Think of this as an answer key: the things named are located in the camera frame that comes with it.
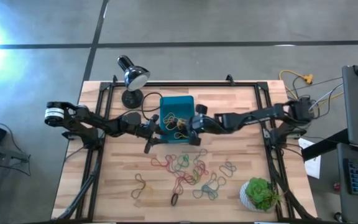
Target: teal container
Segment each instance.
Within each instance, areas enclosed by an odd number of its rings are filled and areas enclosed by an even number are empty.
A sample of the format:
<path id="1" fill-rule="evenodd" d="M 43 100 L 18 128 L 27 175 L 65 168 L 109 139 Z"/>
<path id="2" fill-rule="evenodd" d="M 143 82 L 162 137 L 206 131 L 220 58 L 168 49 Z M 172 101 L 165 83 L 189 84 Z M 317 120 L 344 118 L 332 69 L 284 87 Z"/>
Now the teal container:
<path id="1" fill-rule="evenodd" d="M 163 119 L 173 113 L 176 118 L 189 120 L 195 115 L 194 98 L 192 96 L 168 96 L 160 99 L 160 127 L 167 135 L 161 136 L 161 139 L 167 140 L 168 143 L 186 143 L 189 139 L 175 139 L 173 136 L 178 129 L 168 130 Z"/>

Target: green plant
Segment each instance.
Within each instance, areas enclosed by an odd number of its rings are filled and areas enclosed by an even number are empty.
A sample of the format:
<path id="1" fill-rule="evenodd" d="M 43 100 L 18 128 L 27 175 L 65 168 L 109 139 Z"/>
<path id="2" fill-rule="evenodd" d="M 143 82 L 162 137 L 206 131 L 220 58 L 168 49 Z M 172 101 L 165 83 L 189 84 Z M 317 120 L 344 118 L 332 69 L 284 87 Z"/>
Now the green plant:
<path id="1" fill-rule="evenodd" d="M 275 192 L 273 185 L 262 178 L 251 178 L 246 188 L 246 194 L 255 208 L 264 211 L 267 211 L 280 200 L 280 196 Z"/>

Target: black rubber band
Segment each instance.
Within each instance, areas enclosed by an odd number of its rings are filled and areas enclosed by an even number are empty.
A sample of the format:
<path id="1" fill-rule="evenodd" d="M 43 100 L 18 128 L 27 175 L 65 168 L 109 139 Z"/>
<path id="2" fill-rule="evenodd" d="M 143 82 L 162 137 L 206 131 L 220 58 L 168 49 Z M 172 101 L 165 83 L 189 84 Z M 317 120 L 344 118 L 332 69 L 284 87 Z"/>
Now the black rubber band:
<path id="1" fill-rule="evenodd" d="M 177 204 L 177 202 L 178 202 L 178 197 L 179 197 L 178 194 L 173 194 L 173 195 L 172 195 L 172 198 L 171 198 L 171 205 L 172 205 L 172 206 L 175 206 L 175 205 Z"/>

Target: concrete floor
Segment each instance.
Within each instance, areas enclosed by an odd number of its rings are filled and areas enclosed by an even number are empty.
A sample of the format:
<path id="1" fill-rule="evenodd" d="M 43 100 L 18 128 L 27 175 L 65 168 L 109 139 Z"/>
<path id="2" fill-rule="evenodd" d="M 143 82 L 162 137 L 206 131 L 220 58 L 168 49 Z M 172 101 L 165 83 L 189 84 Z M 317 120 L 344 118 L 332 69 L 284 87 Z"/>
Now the concrete floor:
<path id="1" fill-rule="evenodd" d="M 101 6 L 102 0 L 0 0 L 0 44 L 90 44 Z M 310 40 L 358 40 L 358 0 L 111 0 L 99 43 Z M 63 129 L 44 124 L 45 104 L 78 101 L 89 54 L 90 49 L 0 50 L 0 122 L 32 155 L 32 177 L 6 176 L 0 223 L 50 218 L 67 141 Z M 222 80 L 228 73 L 237 80 L 269 80 L 289 69 L 312 73 L 319 83 L 340 77 L 343 65 L 358 64 L 358 45 L 98 49 L 90 80 L 111 80 L 114 74 L 122 80 L 115 63 L 120 54 L 148 68 L 151 80 Z M 284 79 L 291 85 L 294 76 Z M 341 82 L 299 94 L 317 99 Z M 339 97 L 308 135 L 328 137 L 345 127 Z M 4 144 L 12 146 L 8 138 Z M 324 178 L 310 179 L 324 220 L 340 210 L 339 196 L 330 192 L 336 176 L 332 160 L 335 152 L 324 155 Z"/>

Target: wooden table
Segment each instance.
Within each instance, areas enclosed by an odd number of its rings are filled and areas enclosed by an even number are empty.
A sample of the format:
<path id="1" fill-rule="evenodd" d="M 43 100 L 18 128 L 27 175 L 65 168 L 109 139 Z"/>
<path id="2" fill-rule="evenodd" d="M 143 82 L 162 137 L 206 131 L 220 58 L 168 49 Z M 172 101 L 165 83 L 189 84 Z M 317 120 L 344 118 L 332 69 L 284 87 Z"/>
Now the wooden table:
<path id="1" fill-rule="evenodd" d="M 272 103 L 287 101 L 282 81 L 267 81 Z M 100 82 L 85 82 L 79 104 L 84 104 L 94 111 Z M 110 118 L 126 111 L 121 103 L 124 88 L 115 87 Z M 214 113 L 244 113 L 257 109 L 255 92 L 252 87 L 214 86 L 214 87 L 143 87 L 144 94 L 157 91 L 163 96 L 191 95 L 195 104 L 207 105 L 208 116 Z M 150 95 L 145 101 L 145 110 L 159 105 L 159 96 Z M 144 154 L 145 140 L 125 134 L 119 138 L 107 138 L 99 180 L 98 196 L 94 211 L 94 221 L 100 222 L 246 222 L 275 221 L 275 212 L 258 213 L 248 211 L 239 199 L 241 186 L 252 177 L 269 178 L 264 144 L 260 125 L 250 125 L 230 135 L 202 134 L 200 147 L 185 144 L 161 144 L 154 146 L 149 154 Z M 67 154 L 80 148 L 80 141 L 69 144 Z M 201 158 L 208 171 L 223 176 L 219 166 L 231 161 L 237 171 L 228 178 L 227 184 L 218 190 L 215 200 L 203 196 L 195 199 L 192 190 L 200 189 L 210 178 L 202 176 L 194 185 L 183 184 L 184 193 L 179 196 L 175 207 L 170 205 L 175 177 L 163 167 L 150 165 L 151 158 L 165 161 L 167 154 L 190 155 L 192 161 L 200 149 L 207 149 L 208 154 Z M 86 150 L 82 150 L 66 161 L 57 192 L 52 217 L 63 213 L 78 193 L 83 175 Z M 308 178 L 302 158 L 290 151 L 284 154 L 285 167 L 291 191 L 306 210 L 316 216 L 316 210 L 309 187 Z M 138 199 L 131 197 L 131 192 L 142 184 L 135 180 L 140 173 L 146 181 L 146 188 Z"/>

